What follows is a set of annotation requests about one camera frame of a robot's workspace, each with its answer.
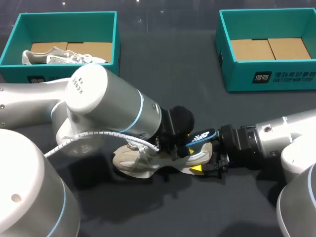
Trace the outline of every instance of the white sneaker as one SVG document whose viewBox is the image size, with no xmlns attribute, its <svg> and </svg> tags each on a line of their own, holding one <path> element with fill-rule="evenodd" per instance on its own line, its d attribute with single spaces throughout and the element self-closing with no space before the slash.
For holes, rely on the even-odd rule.
<svg viewBox="0 0 316 237">
<path fill-rule="evenodd" d="M 172 166 L 182 173 L 202 174 L 195 172 L 192 167 L 209 162 L 212 156 L 212 144 L 210 142 L 195 146 L 190 156 L 172 160 L 166 153 L 156 153 L 148 147 L 135 142 L 118 148 L 114 154 L 113 165 L 122 173 L 135 178 L 149 178 L 157 170 L 165 166 Z"/>
<path fill-rule="evenodd" d="M 107 63 L 102 58 L 92 57 L 90 54 L 79 54 L 70 50 L 64 51 L 57 47 L 52 47 L 46 53 L 33 53 L 25 50 L 22 53 L 22 64 L 83 64 L 83 63 Z"/>
</svg>

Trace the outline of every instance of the black table surface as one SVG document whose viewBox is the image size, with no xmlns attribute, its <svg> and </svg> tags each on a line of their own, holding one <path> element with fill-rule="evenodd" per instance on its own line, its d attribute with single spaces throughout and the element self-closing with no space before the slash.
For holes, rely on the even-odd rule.
<svg viewBox="0 0 316 237">
<path fill-rule="evenodd" d="M 120 76 L 163 108 L 183 105 L 194 131 L 257 122 L 315 108 L 316 92 L 228 93 L 214 31 L 121 34 Z M 18 129 L 44 153 L 56 143 L 50 125 Z M 79 237 L 281 237 L 277 197 L 281 168 L 234 168 L 220 180 L 163 169 L 151 179 L 113 171 L 113 151 L 124 141 L 106 138 L 88 158 L 62 153 L 51 163 L 81 208 Z"/>
</svg>

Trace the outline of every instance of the robotic arm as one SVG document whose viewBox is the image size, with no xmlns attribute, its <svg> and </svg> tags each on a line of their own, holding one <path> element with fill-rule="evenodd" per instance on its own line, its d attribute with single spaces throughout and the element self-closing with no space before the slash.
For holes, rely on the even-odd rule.
<svg viewBox="0 0 316 237">
<path fill-rule="evenodd" d="M 227 170 L 229 163 L 239 162 L 240 159 L 244 159 L 244 162 L 260 163 L 264 159 L 281 156 L 288 181 L 302 173 L 280 194 L 277 215 L 282 232 L 285 237 L 314 236 L 316 233 L 313 223 L 304 221 L 314 220 L 316 217 L 316 175 L 313 175 L 313 166 L 309 168 L 316 161 L 315 156 L 311 156 L 316 152 L 313 150 L 316 110 L 277 118 L 255 126 L 234 129 L 231 125 L 225 125 L 219 129 L 190 134 L 194 126 L 194 116 L 188 109 L 176 106 L 165 110 L 99 65 L 85 65 L 70 79 L 40 84 L 0 84 L 1 128 L 15 129 L 49 122 L 52 122 L 57 144 L 60 147 L 68 144 L 62 150 L 70 155 L 86 156 L 94 152 L 103 144 L 99 134 L 111 134 L 127 139 L 129 145 L 115 152 L 118 158 L 114 158 L 114 164 L 120 171 L 140 178 L 151 176 L 163 166 L 173 166 L 189 174 L 207 175 L 215 171 L 220 176 Z M 8 135 L 11 140 L 19 137 L 13 133 Z M 26 138 L 20 138 L 21 143 L 26 144 L 25 147 L 34 151 L 33 143 Z M 144 140 L 148 142 L 147 145 L 155 148 L 155 152 L 140 145 L 139 141 L 145 144 Z M 7 154 L 1 160 L 5 162 L 10 158 L 10 149 L 4 150 Z M 46 166 L 49 167 L 48 164 L 43 165 L 47 163 L 46 160 L 42 161 L 47 156 L 39 153 L 38 148 L 36 152 L 36 155 L 32 155 L 32 160 L 41 163 L 38 167 L 43 171 Z M 132 155 L 122 156 L 124 152 L 136 152 L 136 159 L 133 159 Z M 39 172 L 37 177 L 42 180 L 41 174 Z M 39 187 L 43 184 L 42 181 L 35 183 L 38 183 Z M 63 207 L 64 195 L 69 193 L 69 190 L 62 181 L 56 182 L 54 187 L 61 190 L 59 199 L 55 200 Z M 36 193 L 29 193 L 30 195 L 25 197 L 32 197 L 32 202 L 35 203 L 38 199 L 33 194 Z M 11 195 L 13 202 L 21 201 L 21 197 L 11 191 L 8 191 L 8 195 Z M 58 216 L 62 216 L 62 213 L 54 215 L 57 222 L 47 220 L 47 233 L 53 233 L 56 227 L 60 226 Z M 73 234 L 69 236 L 76 236 L 78 233 L 77 217 L 71 228 Z M 10 218 L 12 223 L 16 221 L 14 215 Z M 6 229 L 3 223 L 0 220 L 0 232 L 20 231 L 14 225 L 11 229 Z"/>
</svg>

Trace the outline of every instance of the screw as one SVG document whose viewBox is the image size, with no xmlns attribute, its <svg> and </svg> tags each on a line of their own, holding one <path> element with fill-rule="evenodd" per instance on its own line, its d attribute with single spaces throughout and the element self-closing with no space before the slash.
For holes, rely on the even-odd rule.
<svg viewBox="0 0 316 237">
<path fill-rule="evenodd" d="M 265 127 L 265 129 L 263 129 L 264 132 L 270 132 L 271 131 L 271 128 L 270 127 Z"/>
</svg>

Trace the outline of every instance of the cardboard divider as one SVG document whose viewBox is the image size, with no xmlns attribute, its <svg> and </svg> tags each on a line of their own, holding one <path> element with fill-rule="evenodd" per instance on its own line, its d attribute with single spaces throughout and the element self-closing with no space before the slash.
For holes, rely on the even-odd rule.
<svg viewBox="0 0 316 237">
<path fill-rule="evenodd" d="M 311 59 L 301 38 L 231 40 L 237 61 Z"/>
<path fill-rule="evenodd" d="M 66 50 L 67 42 L 55 42 L 55 43 L 33 43 L 32 53 L 46 53 L 51 50 L 52 47 L 57 47 L 61 50 Z"/>
<path fill-rule="evenodd" d="M 50 42 L 50 43 L 33 43 L 31 52 L 46 53 L 52 47 L 61 50 L 71 50 L 79 54 L 90 54 L 92 57 L 98 57 L 111 63 L 112 43 L 111 42 Z"/>
<path fill-rule="evenodd" d="M 301 38 L 268 39 L 277 60 L 311 59 Z"/>
<path fill-rule="evenodd" d="M 111 62 L 112 43 L 110 42 L 83 42 L 83 43 L 68 43 L 67 50 L 75 53 L 90 54 L 93 57 L 98 57 Z"/>
<path fill-rule="evenodd" d="M 235 58 L 238 61 L 274 60 L 266 39 L 237 39 L 231 41 Z"/>
</svg>

